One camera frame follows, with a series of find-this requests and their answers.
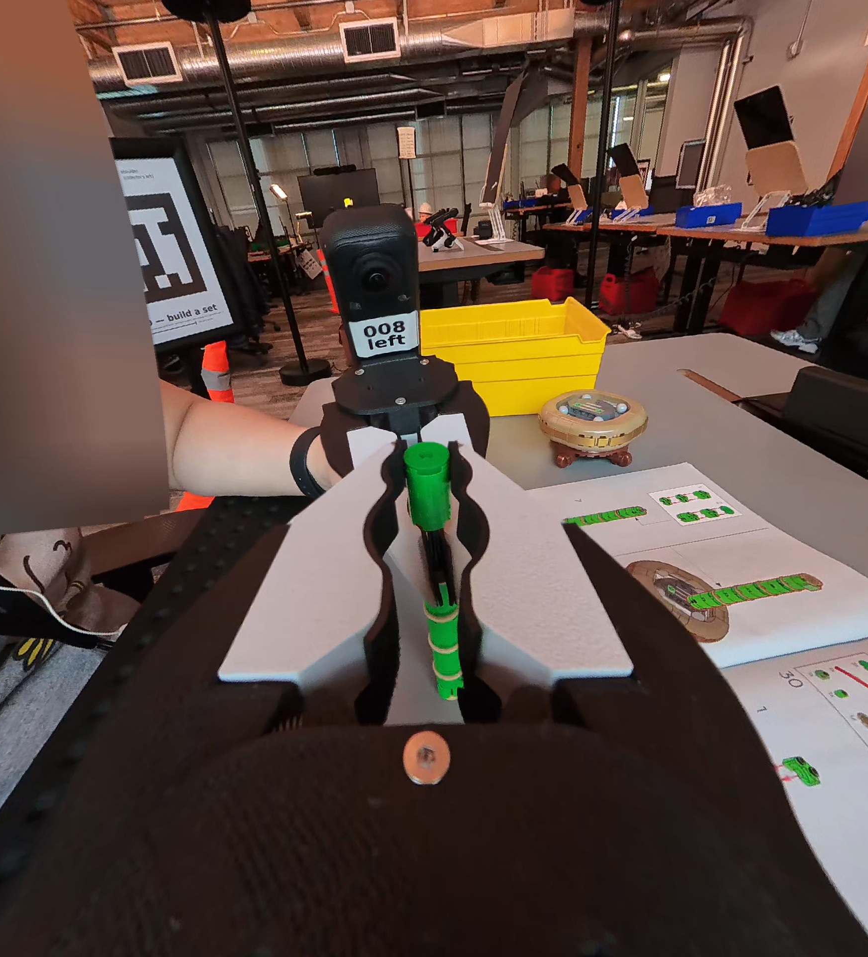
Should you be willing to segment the green cylinder brick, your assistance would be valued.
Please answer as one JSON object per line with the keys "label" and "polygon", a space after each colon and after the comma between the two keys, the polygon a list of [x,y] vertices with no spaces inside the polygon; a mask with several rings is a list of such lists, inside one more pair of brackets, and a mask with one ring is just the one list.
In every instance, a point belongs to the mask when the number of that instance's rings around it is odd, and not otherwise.
{"label": "green cylinder brick", "polygon": [[443,531],[451,515],[449,449],[436,441],[421,441],[404,451],[408,509],[424,533]]}

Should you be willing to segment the silver ventilation duct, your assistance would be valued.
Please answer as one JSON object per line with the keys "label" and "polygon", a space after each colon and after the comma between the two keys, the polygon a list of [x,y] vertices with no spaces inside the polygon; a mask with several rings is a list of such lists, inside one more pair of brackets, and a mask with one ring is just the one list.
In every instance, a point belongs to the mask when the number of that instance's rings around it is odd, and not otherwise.
{"label": "silver ventilation duct", "polygon": [[[581,38],[605,37],[605,11],[580,11],[572,7],[542,12],[494,15],[464,23],[429,26],[403,33],[395,23],[393,50],[355,54],[346,32],[357,40],[380,20],[343,24],[338,31],[308,33],[268,42],[228,44],[228,65],[238,79],[294,78],[341,73],[351,68],[450,61],[478,54],[499,54],[552,49]],[[89,65],[96,93],[133,87],[165,85],[206,86],[221,80],[218,59],[203,46],[176,48],[170,43],[118,47],[108,57]]]}

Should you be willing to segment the black pole stand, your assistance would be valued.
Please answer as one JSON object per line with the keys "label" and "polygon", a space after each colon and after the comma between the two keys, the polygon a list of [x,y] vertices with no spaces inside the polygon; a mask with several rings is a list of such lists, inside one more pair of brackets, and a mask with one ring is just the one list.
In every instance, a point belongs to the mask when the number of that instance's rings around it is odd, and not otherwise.
{"label": "black pole stand", "polygon": [[612,99],[614,67],[617,54],[619,14],[621,4],[621,1],[611,1],[609,3],[609,24],[604,44],[604,58],[602,63],[603,83],[597,139],[595,189],[592,212],[589,220],[591,229],[589,234],[586,286],[583,300],[584,305],[590,310],[595,308],[595,259],[598,245],[599,220],[602,209],[602,194],[604,190],[604,180],[607,166],[607,150],[610,133],[610,104]]}
{"label": "black pole stand", "polygon": [[249,1],[163,1],[166,10],[173,16],[190,23],[202,23],[207,26],[212,38],[213,48],[219,64],[232,118],[235,124],[239,151],[243,166],[249,179],[253,202],[258,213],[259,225],[270,250],[270,276],[276,281],[279,295],[284,305],[296,360],[281,366],[280,377],[284,385],[293,388],[307,387],[312,382],[329,378],[332,375],[331,364],[322,358],[307,358],[299,326],[289,293],[289,285],[280,265],[279,251],[273,233],[273,225],[264,198],[257,165],[251,151],[249,136],[241,111],[236,82],[231,71],[222,36],[221,23],[235,22],[246,17],[251,11]]}

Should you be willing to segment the grey background table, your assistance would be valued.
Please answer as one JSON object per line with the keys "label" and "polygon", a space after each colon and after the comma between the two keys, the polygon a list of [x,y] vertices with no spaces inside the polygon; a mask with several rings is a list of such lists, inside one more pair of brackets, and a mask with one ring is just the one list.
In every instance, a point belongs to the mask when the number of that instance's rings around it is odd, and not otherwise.
{"label": "grey background table", "polygon": [[542,247],[509,240],[481,244],[468,237],[449,249],[438,251],[418,245],[420,285],[444,286],[462,281],[487,279],[521,262],[543,260]]}

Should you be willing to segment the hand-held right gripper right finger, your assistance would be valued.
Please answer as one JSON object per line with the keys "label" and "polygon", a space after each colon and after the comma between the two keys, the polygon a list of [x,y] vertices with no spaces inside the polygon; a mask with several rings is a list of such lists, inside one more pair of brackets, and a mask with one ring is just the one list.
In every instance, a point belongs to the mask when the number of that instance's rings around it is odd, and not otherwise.
{"label": "hand-held right gripper right finger", "polygon": [[450,445],[460,548],[464,722],[496,722],[522,688],[628,678],[633,664],[567,527],[469,445]]}

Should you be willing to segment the person's left forearm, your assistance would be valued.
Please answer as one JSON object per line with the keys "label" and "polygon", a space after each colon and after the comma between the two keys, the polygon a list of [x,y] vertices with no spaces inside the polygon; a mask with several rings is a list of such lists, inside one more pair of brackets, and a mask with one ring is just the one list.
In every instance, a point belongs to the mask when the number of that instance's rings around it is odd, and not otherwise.
{"label": "person's left forearm", "polygon": [[304,430],[158,380],[170,488],[201,496],[299,496],[289,458]]}

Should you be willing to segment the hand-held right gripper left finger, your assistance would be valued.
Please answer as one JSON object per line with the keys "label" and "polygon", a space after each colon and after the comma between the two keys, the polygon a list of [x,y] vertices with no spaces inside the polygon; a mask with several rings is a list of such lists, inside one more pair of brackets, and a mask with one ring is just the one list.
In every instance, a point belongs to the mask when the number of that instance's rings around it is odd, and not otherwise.
{"label": "hand-held right gripper left finger", "polygon": [[360,724],[383,724],[400,643],[384,555],[399,525],[404,441],[386,443],[289,524],[223,660],[224,682],[329,691]]}

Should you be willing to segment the green stalk with tan rings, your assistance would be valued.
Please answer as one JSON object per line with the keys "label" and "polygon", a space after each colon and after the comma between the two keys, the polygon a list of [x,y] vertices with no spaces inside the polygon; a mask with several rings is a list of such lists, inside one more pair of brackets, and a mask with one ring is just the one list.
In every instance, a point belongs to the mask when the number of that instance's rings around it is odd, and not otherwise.
{"label": "green stalk with tan rings", "polygon": [[438,589],[435,602],[425,603],[432,669],[440,698],[457,700],[464,686],[459,653],[459,605],[450,600],[445,582],[440,582]]}

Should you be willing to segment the tan round brick pot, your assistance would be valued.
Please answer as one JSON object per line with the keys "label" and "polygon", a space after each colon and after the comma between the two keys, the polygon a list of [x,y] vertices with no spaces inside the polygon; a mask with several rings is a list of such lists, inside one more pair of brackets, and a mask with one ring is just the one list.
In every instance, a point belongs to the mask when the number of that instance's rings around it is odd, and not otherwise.
{"label": "tan round brick pot", "polygon": [[640,402],[601,390],[569,391],[547,401],[538,413],[541,432],[561,469],[579,459],[604,459],[625,468],[630,444],[645,432],[648,417]]}

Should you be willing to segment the grey desk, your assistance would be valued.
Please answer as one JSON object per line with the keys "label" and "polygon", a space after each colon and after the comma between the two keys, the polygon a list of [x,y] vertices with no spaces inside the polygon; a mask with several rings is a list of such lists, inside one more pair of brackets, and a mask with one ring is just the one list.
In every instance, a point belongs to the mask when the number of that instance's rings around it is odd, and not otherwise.
{"label": "grey desk", "polygon": [[[657,417],[648,469],[689,462],[762,518],[868,575],[868,484],[648,360],[607,359]],[[868,955],[868,585],[778,601],[733,651],[699,645],[589,535],[634,662],[572,680],[544,720],[450,725],[440,784],[408,730],[368,744],[315,955]]]}

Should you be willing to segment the black wristband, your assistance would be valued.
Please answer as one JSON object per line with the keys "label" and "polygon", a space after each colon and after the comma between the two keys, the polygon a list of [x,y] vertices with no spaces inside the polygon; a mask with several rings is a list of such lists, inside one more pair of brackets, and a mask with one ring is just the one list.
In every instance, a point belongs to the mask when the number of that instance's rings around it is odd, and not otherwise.
{"label": "black wristband", "polygon": [[304,430],[294,441],[289,452],[289,470],[303,496],[318,498],[326,489],[315,479],[308,468],[308,452],[313,442],[320,436],[320,426]]}

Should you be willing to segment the black axle rod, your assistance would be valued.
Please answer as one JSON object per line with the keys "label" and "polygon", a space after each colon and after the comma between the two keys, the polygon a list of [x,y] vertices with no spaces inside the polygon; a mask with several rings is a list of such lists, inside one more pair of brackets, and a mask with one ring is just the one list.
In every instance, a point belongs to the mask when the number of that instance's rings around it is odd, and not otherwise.
{"label": "black axle rod", "polygon": [[423,530],[421,534],[433,598],[439,605],[453,604],[456,601],[455,577],[452,554],[444,530]]}

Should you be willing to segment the long wooden background table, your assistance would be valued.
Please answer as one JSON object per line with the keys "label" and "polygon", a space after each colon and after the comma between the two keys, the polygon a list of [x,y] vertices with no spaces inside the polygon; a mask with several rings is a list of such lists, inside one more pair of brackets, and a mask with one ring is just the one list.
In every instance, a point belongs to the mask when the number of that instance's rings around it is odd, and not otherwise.
{"label": "long wooden background table", "polygon": [[648,339],[691,336],[705,330],[722,262],[798,269],[818,262],[820,253],[828,248],[868,253],[868,223],[851,233],[770,236],[736,225],[680,228],[674,219],[667,213],[596,223],[597,239],[628,250],[631,246],[658,246],[668,238],[672,242],[671,261],[675,262],[677,256],[686,258],[678,298],[655,311],[659,316],[674,312],[672,325],[647,331]]}

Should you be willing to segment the black perforated panel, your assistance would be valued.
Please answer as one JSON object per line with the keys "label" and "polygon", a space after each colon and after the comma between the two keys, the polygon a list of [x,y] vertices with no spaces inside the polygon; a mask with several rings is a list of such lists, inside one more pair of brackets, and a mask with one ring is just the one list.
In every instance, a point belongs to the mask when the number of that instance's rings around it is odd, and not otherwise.
{"label": "black perforated panel", "polygon": [[192,924],[142,912],[131,843],[184,776],[273,728],[285,684],[215,673],[267,564],[307,507],[220,497],[172,518],[163,575],[0,807],[0,955],[194,955]]}

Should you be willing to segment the blue plastic bin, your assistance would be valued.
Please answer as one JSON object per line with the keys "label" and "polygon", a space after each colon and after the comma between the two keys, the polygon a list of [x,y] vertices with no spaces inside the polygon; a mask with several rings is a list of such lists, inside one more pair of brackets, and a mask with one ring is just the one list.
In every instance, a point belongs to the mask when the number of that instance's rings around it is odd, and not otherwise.
{"label": "blue plastic bin", "polygon": [[676,211],[675,227],[678,229],[701,229],[713,226],[731,226],[737,222],[741,214],[741,202],[685,206]]}
{"label": "blue plastic bin", "polygon": [[765,235],[807,237],[856,233],[865,222],[868,222],[868,200],[823,207],[783,206],[770,210]]}

